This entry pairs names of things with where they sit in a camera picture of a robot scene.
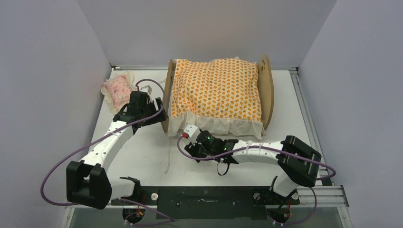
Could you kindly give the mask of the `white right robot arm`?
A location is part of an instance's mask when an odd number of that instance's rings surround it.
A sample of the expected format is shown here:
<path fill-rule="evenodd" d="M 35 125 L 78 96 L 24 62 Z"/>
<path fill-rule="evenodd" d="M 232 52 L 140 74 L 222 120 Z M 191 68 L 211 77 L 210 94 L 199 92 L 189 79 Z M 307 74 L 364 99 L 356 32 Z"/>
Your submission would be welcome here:
<path fill-rule="evenodd" d="M 197 162 L 216 161 L 228 166 L 253 162 L 279 166 L 282 173 L 273 178 L 268 191 L 269 199 L 274 203 L 281 203 L 297 187 L 314 187 L 322 165 L 319 152 L 291 135 L 270 143 L 224 140 L 192 125 L 184 130 L 181 138 L 190 142 L 179 151 Z"/>

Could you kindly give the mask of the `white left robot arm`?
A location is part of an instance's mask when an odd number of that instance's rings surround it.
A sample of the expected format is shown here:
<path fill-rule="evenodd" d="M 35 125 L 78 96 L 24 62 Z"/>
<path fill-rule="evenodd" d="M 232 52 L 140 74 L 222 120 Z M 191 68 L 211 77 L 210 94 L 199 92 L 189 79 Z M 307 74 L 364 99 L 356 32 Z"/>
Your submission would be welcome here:
<path fill-rule="evenodd" d="M 124 144 L 143 126 L 167 120 L 163 99 L 134 91 L 129 102 L 114 115 L 100 142 L 80 161 L 66 168 L 67 200 L 73 204 L 104 209 L 110 201 L 124 198 L 129 204 L 141 200 L 140 181 L 132 177 L 108 177 L 108 169 Z"/>

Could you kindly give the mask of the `pink frilled small pillow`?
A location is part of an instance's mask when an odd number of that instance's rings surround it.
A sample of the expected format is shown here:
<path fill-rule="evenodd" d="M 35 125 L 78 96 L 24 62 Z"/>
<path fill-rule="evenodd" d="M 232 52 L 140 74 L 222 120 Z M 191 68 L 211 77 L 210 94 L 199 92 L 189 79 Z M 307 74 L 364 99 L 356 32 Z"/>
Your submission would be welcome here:
<path fill-rule="evenodd" d="M 129 103 L 130 94 L 133 92 L 133 82 L 133 73 L 124 71 L 103 83 L 101 94 L 104 95 L 111 113 L 118 113 L 125 104 Z"/>

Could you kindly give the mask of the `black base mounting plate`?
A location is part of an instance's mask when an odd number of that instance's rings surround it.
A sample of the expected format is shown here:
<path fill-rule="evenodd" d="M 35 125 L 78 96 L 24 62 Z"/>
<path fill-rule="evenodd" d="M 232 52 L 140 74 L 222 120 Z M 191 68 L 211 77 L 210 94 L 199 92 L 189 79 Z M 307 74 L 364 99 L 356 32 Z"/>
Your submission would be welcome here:
<path fill-rule="evenodd" d="M 173 219 L 266 219 L 265 207 L 283 212 L 300 201 L 275 196 L 268 186 L 141 187 L 129 201 L 156 206 Z"/>

